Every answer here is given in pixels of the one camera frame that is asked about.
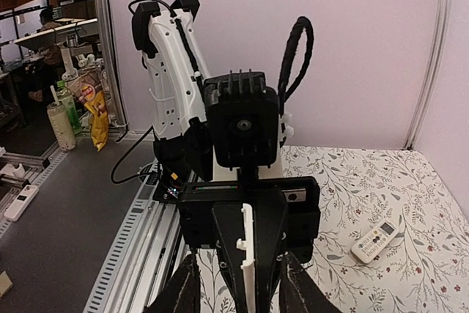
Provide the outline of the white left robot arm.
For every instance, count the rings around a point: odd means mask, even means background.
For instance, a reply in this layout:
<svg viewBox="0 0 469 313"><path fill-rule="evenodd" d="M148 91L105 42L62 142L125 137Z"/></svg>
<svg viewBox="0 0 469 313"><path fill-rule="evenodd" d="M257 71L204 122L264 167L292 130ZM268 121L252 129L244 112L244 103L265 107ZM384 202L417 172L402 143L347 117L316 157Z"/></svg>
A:
<svg viewBox="0 0 469 313"><path fill-rule="evenodd" d="M278 86L261 71L209 74L193 22L199 0L134 0L128 6L155 103L158 198L173 202L192 251L213 248L238 312L268 312L282 259L312 255L320 210L313 177L284 177L292 135L285 110L313 54L311 21L289 34Z"/></svg>

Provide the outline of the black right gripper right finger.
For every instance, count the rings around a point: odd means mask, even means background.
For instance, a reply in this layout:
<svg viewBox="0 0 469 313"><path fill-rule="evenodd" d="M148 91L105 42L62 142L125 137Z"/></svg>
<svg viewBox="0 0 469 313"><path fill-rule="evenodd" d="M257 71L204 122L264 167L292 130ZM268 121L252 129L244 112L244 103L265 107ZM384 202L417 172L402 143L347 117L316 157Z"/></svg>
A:
<svg viewBox="0 0 469 313"><path fill-rule="evenodd" d="M340 313L291 252L284 254L280 278L280 312Z"/></svg>

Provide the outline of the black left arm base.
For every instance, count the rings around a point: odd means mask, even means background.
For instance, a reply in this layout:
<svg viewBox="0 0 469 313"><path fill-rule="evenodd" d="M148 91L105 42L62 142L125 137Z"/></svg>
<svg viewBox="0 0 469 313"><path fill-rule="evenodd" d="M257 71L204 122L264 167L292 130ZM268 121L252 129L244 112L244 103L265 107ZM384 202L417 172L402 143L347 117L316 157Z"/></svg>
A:
<svg viewBox="0 0 469 313"><path fill-rule="evenodd" d="M153 142L153 151L156 163L145 166L139 172L139 180L145 185L156 186L154 200L175 203L192 172L183 137L157 139Z"/></svg>

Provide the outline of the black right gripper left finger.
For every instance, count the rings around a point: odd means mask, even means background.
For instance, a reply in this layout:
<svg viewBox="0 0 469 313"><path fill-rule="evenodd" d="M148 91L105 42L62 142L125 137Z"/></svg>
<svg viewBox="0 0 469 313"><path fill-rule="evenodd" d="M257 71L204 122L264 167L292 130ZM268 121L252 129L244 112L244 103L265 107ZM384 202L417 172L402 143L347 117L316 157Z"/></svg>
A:
<svg viewBox="0 0 469 313"><path fill-rule="evenodd" d="M145 313L200 312L201 279L196 255L188 254Z"/></svg>

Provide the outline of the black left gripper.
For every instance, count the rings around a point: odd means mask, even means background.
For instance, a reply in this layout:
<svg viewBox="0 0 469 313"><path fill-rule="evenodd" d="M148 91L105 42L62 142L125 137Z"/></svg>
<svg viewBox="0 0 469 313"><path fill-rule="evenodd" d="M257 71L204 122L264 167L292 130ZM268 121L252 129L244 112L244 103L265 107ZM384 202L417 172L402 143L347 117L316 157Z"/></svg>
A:
<svg viewBox="0 0 469 313"><path fill-rule="evenodd" d="M320 226L314 177L188 183L179 195L180 226L191 248L217 250L237 312L269 312L277 257L312 258Z"/></svg>

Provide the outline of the white battery compartment cover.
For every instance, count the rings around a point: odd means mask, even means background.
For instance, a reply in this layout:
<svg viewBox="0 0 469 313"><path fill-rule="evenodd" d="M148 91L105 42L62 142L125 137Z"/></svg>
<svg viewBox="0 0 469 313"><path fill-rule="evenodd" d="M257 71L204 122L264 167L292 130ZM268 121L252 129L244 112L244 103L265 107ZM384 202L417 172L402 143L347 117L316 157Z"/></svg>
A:
<svg viewBox="0 0 469 313"><path fill-rule="evenodd" d="M254 250L254 215L250 204L243 203L241 207L243 214L244 239L238 238L237 249L245 252L245 259L240 265L243 272L243 284L245 290L245 302L248 313L256 312L256 274L255 274L255 250Z"/></svg>

